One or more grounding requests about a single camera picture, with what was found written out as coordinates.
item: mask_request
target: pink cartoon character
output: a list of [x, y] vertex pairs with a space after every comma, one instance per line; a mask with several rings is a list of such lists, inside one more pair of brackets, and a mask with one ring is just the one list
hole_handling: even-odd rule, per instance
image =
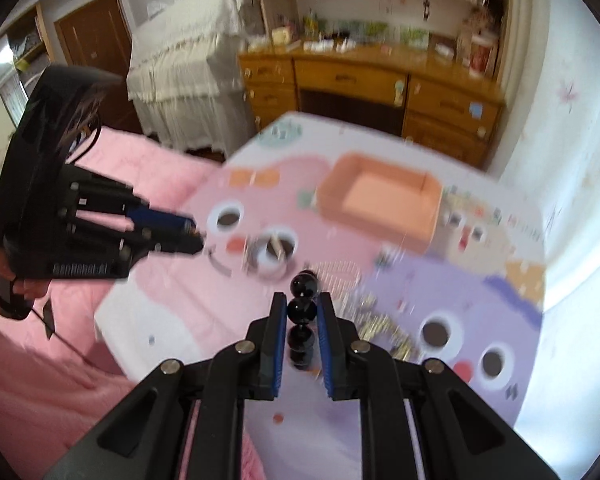
[[253, 319], [267, 315], [275, 291], [290, 296], [291, 278], [308, 264], [351, 262], [360, 274], [372, 269], [381, 241], [329, 222], [312, 207], [330, 170], [319, 156], [222, 168], [182, 207], [206, 232], [205, 251], [138, 265], [141, 291], [182, 320], [200, 357], [243, 338]]

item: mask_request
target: red cheek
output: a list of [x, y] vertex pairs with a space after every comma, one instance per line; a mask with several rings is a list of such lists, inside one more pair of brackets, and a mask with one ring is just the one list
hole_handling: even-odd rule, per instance
[[247, 238], [244, 236], [233, 236], [226, 243], [226, 252], [229, 254], [242, 254], [244, 246], [247, 243]]
[[474, 376], [474, 368], [469, 361], [458, 361], [453, 368], [454, 372], [465, 383], [468, 383]]

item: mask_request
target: screw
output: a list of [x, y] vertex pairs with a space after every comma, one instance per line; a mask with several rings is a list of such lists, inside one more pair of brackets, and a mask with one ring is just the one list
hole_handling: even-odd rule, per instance
[[238, 354], [250, 354], [256, 349], [256, 345], [248, 339], [243, 339], [235, 344], [235, 351]]
[[358, 339], [357, 341], [351, 343], [351, 349], [356, 354], [366, 354], [367, 352], [369, 352], [369, 350], [371, 350], [371, 345], [366, 341]]
[[440, 359], [427, 359], [424, 369], [430, 374], [441, 374], [445, 371], [445, 364]]
[[180, 361], [176, 359], [167, 359], [160, 365], [160, 370], [165, 375], [173, 375], [180, 371], [180, 366], [182, 366]]
[[123, 260], [128, 260], [131, 258], [131, 249], [129, 249], [127, 246], [122, 247], [122, 249], [120, 249], [120, 258]]

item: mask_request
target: table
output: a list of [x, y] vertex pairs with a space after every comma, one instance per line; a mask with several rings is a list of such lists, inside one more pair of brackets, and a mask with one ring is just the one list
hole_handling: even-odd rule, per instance
[[[344, 154], [429, 171], [445, 192], [424, 256], [378, 267], [382, 240], [323, 219], [314, 191]], [[354, 262], [361, 286], [420, 349], [439, 357], [510, 425], [525, 397], [541, 329], [541, 216], [525, 196], [450, 158], [347, 123], [289, 113], [266, 128], [183, 204], [211, 254], [152, 254], [117, 284], [96, 325], [139, 380], [163, 359], [193, 362], [242, 339], [274, 291], [307, 263]], [[284, 276], [242, 271], [247, 235], [276, 233], [292, 255]], [[266, 247], [256, 255], [266, 267]], [[285, 360], [280, 397], [248, 402], [246, 428], [268, 478], [359, 478], [358, 404], [328, 399], [315, 367]]]

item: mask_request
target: orange tray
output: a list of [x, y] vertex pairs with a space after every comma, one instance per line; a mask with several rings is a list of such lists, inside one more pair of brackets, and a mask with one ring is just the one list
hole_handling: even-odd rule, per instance
[[316, 192], [323, 217], [418, 254], [431, 243], [441, 197], [430, 173], [359, 153], [342, 156]]

